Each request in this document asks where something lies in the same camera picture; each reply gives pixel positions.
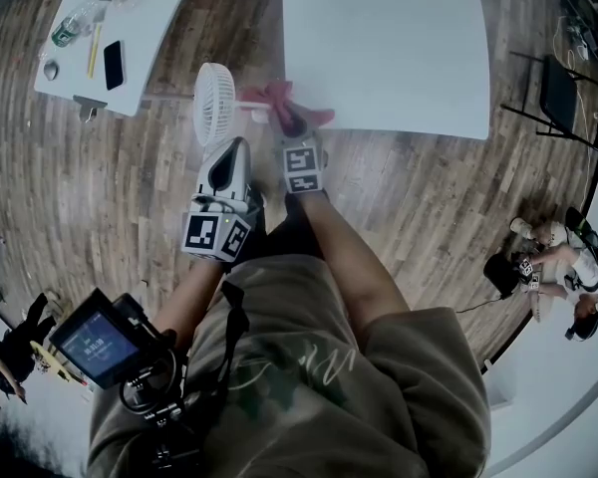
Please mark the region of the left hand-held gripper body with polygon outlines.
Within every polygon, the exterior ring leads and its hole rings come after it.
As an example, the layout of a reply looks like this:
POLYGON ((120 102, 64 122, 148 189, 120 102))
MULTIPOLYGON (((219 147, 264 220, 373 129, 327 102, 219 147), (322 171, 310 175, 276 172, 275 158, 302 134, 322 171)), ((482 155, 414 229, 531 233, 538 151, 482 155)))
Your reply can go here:
POLYGON ((195 194, 183 227, 181 251, 224 263, 237 260, 263 209, 263 198, 246 186, 244 200, 195 194))

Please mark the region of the pink cloth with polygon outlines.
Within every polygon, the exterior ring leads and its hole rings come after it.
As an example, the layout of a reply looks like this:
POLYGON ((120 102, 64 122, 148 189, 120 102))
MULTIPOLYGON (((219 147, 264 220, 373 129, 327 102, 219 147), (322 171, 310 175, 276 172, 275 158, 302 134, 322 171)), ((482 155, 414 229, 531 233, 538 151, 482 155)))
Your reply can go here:
MULTIPOLYGON (((265 110, 267 115, 271 110, 277 111, 278 115, 287 122, 292 122, 292 130, 289 132, 293 138, 293 109, 295 107, 303 107, 295 103, 292 96, 293 83, 290 81, 273 81, 265 88, 247 87, 243 89, 238 100, 241 103, 248 104, 264 104, 267 105, 265 110)), ((321 126, 331 122, 335 117, 335 112, 332 109, 314 110, 322 112, 321 126)))

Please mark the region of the small white desk fan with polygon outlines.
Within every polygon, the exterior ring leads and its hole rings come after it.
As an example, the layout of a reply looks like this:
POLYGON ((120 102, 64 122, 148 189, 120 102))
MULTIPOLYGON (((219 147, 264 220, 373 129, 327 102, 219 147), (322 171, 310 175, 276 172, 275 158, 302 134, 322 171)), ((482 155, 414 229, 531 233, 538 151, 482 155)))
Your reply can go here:
POLYGON ((269 111, 265 103, 239 101, 233 76, 218 63, 201 65, 194 84, 193 124, 202 146, 226 139, 236 110, 269 111))

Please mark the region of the person's left forearm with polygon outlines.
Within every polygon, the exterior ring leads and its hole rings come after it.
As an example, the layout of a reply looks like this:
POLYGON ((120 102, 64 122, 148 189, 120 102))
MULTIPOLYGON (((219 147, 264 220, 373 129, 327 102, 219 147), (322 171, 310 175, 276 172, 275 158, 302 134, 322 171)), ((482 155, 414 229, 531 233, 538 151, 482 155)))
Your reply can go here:
POLYGON ((152 324, 163 333, 176 333, 174 346, 187 351, 197 326, 213 299, 224 275, 219 262, 198 260, 193 263, 165 304, 158 310, 152 324))

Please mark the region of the person's right forearm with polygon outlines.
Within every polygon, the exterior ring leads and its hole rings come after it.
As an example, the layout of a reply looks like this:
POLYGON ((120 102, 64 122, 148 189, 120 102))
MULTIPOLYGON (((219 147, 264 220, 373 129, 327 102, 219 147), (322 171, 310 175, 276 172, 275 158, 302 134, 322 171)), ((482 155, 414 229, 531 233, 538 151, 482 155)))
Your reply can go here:
POLYGON ((340 291, 353 334, 363 349, 401 350, 401 316, 410 308, 392 276, 322 192, 298 201, 340 291))

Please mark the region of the person's black trousers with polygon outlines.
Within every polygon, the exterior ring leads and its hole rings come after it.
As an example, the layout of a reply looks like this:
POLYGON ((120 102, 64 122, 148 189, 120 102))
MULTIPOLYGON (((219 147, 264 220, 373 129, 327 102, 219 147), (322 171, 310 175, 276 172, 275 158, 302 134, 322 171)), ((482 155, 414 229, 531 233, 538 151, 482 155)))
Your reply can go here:
POLYGON ((249 232, 236 260, 225 264, 226 272, 244 262, 265 257, 306 255, 324 259, 322 249, 298 196, 287 193, 284 203, 286 217, 270 233, 266 232, 264 210, 258 212, 254 229, 249 232))

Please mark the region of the white table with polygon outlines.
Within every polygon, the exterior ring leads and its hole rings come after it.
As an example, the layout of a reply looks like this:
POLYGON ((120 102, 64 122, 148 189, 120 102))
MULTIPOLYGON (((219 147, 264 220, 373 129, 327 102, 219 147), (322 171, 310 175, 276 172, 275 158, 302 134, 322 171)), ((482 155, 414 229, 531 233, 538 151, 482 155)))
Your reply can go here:
POLYGON ((70 100, 73 95, 106 102, 107 110, 132 117, 140 108, 147 82, 166 31, 182 0, 132 0, 122 6, 110 4, 102 23, 94 77, 87 76, 92 37, 80 37, 65 48, 48 39, 41 49, 34 89, 70 100), (124 83, 108 91, 105 80, 104 48, 121 41, 124 83), (48 81, 43 66, 54 60, 59 74, 48 81))
POLYGON ((490 78, 481 0, 282 0, 293 100, 335 129, 484 140, 490 78))

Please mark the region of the grey table clamp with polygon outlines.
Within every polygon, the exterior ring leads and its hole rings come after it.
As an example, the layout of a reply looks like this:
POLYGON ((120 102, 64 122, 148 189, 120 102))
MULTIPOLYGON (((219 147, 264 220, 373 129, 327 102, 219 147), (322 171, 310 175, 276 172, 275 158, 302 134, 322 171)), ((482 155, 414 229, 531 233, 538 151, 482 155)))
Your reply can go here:
POLYGON ((106 102, 77 95, 73 95, 73 101, 80 106, 79 118, 82 123, 94 120, 98 114, 98 110, 105 109, 108 105, 106 102))

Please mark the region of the black chest monitor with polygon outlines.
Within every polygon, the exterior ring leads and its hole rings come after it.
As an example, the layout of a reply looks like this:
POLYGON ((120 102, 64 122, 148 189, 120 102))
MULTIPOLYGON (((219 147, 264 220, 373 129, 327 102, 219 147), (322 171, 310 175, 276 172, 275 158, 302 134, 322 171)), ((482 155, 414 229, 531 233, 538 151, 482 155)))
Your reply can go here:
POLYGON ((135 378, 158 354, 159 333, 128 293, 96 288, 50 336, 51 344, 102 389, 135 378))

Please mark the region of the black smartphone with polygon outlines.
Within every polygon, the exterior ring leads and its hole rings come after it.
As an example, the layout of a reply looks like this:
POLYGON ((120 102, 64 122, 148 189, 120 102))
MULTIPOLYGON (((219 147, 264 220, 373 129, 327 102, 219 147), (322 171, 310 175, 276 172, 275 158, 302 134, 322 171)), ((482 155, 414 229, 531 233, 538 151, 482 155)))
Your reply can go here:
POLYGON ((120 87, 125 80, 123 47, 121 41, 116 41, 104 49, 105 80, 108 91, 120 87))

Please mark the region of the yellow pencil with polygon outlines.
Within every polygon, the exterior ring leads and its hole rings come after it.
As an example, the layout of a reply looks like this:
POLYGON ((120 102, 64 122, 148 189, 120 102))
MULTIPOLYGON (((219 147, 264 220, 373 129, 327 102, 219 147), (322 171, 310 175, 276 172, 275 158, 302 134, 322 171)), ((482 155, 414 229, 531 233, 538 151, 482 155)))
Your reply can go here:
POLYGON ((97 54, 99 50, 99 42, 102 31, 102 23, 97 23, 93 32, 92 44, 89 56, 89 65, 87 70, 88 79, 92 79, 95 73, 95 65, 97 61, 97 54))

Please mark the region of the person's olive shirt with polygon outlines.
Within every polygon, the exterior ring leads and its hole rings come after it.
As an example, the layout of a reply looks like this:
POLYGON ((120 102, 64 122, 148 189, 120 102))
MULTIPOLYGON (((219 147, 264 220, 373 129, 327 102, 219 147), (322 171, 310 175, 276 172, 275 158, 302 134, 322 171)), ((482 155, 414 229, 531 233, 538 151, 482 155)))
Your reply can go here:
MULTIPOLYGON (((223 283, 243 290, 249 330, 203 467, 178 478, 479 478, 489 407, 452 309, 410 309, 398 323, 401 350, 363 349, 325 259, 265 257, 223 271, 184 352, 185 385, 222 362, 223 283)), ((115 391, 99 393, 88 478, 159 478, 150 430, 115 391)))

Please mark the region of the black bucket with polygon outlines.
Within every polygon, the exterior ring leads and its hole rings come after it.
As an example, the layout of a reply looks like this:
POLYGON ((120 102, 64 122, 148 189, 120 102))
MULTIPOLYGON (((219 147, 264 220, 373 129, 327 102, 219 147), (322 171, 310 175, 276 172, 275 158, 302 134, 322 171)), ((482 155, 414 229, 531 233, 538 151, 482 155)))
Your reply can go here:
POLYGON ((511 297, 519 285, 519 276, 503 253, 492 255, 483 267, 484 277, 504 300, 511 297))

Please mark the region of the black folding chair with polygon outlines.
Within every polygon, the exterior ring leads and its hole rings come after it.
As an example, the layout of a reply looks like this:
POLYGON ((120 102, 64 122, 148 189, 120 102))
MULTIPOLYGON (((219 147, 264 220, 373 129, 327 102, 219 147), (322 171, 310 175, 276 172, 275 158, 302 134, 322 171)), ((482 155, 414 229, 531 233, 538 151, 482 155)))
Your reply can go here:
POLYGON ((501 104, 500 107, 508 112, 546 125, 549 132, 538 130, 536 134, 539 136, 570 139, 598 152, 598 123, 593 141, 573 132, 578 101, 578 83, 588 82, 598 87, 598 81, 565 68, 554 55, 545 55, 542 58, 532 57, 519 52, 511 52, 511 55, 527 60, 530 64, 539 63, 542 65, 539 107, 547 119, 541 119, 525 111, 531 71, 528 71, 525 80, 521 109, 514 109, 505 104, 501 104))

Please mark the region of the white wooden shelf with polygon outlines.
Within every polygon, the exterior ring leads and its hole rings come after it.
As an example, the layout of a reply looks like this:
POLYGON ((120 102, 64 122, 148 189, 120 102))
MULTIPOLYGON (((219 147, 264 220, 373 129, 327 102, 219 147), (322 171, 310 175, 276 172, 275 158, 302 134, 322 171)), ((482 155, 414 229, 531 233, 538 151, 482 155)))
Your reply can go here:
POLYGON ((507 378, 489 359, 484 361, 483 381, 487 400, 492 411, 509 407, 513 404, 515 393, 507 378))

